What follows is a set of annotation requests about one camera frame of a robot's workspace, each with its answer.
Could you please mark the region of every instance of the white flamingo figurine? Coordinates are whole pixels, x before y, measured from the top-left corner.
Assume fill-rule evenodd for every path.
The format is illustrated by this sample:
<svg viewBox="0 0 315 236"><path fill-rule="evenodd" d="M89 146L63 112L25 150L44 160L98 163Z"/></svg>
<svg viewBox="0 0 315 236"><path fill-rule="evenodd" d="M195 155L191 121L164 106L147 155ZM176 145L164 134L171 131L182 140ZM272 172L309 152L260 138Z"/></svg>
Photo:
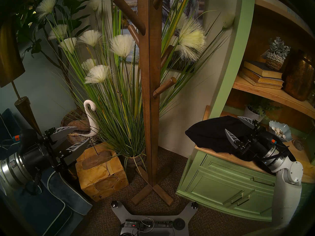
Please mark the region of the white flamingo figurine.
<svg viewBox="0 0 315 236"><path fill-rule="evenodd" d="M83 103L84 110L86 112L86 115L88 115L88 121L90 122L90 133L88 133L88 134L81 134L81 135L85 136L85 137L92 137L92 136L96 135L99 132L100 127L98 126L98 124L96 123L94 117L92 116L92 114L88 110L88 104L90 104L92 111L96 110L96 105L94 104L93 101L91 101L91 100L84 101L84 103Z"/></svg>

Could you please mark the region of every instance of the indoor plant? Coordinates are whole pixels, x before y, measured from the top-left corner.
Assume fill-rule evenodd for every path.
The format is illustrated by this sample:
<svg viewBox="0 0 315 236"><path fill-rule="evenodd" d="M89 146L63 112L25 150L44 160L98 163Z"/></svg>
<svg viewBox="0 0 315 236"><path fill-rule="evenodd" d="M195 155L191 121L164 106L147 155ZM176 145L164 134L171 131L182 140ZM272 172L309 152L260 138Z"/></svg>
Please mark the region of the indoor plant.
<svg viewBox="0 0 315 236"><path fill-rule="evenodd" d="M76 97L73 92L73 86L71 84L69 78L69 63L67 59L65 59L62 55L62 51L60 48L56 47L53 44L52 39L54 39L53 32L47 32L45 25L47 24L46 17L38 17L40 11L47 10L47 7L54 5L52 7L52 14L54 15L55 19L57 20L57 13L58 11L62 12L62 16L65 16L68 23L71 24L69 27L69 31L73 32L77 28L79 28L82 24L81 20L88 17L90 14L83 15L81 17L77 17L75 14L81 10L83 10L86 5L86 2L90 0L62 0L62 2L57 4L58 0L24 0L23 4L18 7L18 11L15 17L15 29L16 29L16 39L19 44L30 44L29 47L25 49L25 51L21 55L21 59L23 61L26 52L31 52L31 56L33 54L41 53L43 54L47 60L54 65L56 68L60 69L67 85L69 87L69 91L71 94L72 99L74 100L75 104L77 105ZM90 25L86 25L82 29L78 30L75 35L81 34ZM55 55L54 58L50 58L48 56L49 53L43 51L41 47L42 40L47 41L51 46L51 49Z"/></svg>
<svg viewBox="0 0 315 236"><path fill-rule="evenodd" d="M268 118L266 116L266 111L273 111L281 108L280 106L272 105L272 102L272 100L267 98L254 95L250 104L246 105L243 116L261 122L264 118Z"/></svg>
<svg viewBox="0 0 315 236"><path fill-rule="evenodd" d="M184 13L189 0L174 0L162 32L162 52L169 45L174 48L164 67L161 69L161 83L170 77L177 78L177 83L169 88L160 99L160 115L166 113L174 104L174 97L197 74L203 63L226 41L228 36L220 39L224 31L233 24L232 19L225 19L222 30L205 46L206 36L212 25L205 31L192 16ZM129 160L143 159L145 149L144 121L141 96L140 66L135 60L135 42L131 35L122 34L122 13L116 6L111 6L112 23L108 25L104 15L103 2L98 6L99 14L95 13L96 29L74 35L59 30L51 10L45 12L49 17L59 47L72 67L72 73L82 89L78 90L77 101L82 106L85 99L92 100L96 106L94 118L100 127L99 136L108 147L118 155L125 157L125 166ZM85 44L90 58L85 60L77 50L77 45ZM180 56L171 62L174 51L179 50ZM133 52L131 62L126 60L130 51ZM183 67L181 72L170 71L167 66L175 64L180 58L187 59L191 64Z"/></svg>
<svg viewBox="0 0 315 236"><path fill-rule="evenodd" d="M270 49L267 53L266 64L271 69L278 71L282 67L291 47L285 46L284 41L280 37L276 37L275 40L270 38L269 43Z"/></svg>

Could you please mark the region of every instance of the lamp shade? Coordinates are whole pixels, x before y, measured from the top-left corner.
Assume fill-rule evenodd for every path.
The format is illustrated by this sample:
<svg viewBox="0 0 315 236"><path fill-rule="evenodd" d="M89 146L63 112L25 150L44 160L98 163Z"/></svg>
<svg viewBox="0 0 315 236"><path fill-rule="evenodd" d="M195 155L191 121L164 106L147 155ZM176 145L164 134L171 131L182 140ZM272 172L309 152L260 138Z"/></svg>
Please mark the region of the lamp shade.
<svg viewBox="0 0 315 236"><path fill-rule="evenodd" d="M11 83L25 72L9 17L0 28L0 87Z"/></svg>

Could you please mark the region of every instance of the black knob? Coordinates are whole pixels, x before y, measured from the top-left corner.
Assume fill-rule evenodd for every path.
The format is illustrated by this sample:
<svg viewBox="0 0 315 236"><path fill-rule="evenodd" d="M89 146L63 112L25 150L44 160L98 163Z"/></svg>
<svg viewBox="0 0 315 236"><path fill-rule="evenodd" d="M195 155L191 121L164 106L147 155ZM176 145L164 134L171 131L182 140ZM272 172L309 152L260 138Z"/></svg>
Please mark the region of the black knob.
<svg viewBox="0 0 315 236"><path fill-rule="evenodd" d="M198 208L198 203L197 202L192 202L191 203L191 208L197 209Z"/></svg>
<svg viewBox="0 0 315 236"><path fill-rule="evenodd" d="M111 207L114 208L114 207L118 207L118 202L116 200L113 200L111 202Z"/></svg>

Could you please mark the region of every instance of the decorative bowl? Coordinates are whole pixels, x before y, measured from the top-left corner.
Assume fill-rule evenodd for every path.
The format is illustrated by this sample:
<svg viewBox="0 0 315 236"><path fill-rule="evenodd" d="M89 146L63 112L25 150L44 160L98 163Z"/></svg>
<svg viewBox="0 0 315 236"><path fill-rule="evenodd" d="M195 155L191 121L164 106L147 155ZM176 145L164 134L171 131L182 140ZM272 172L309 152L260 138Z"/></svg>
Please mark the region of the decorative bowl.
<svg viewBox="0 0 315 236"><path fill-rule="evenodd" d="M272 127L275 128L279 128L282 133L285 135L285 139L281 138L279 135L277 135L277 137L282 141L282 142L290 142L291 140L293 140L292 136L291 136L291 131L290 128L287 124L285 123L279 123L279 122L275 122L275 121L270 121L269 122L269 132L276 134L276 132L272 129Z"/></svg>

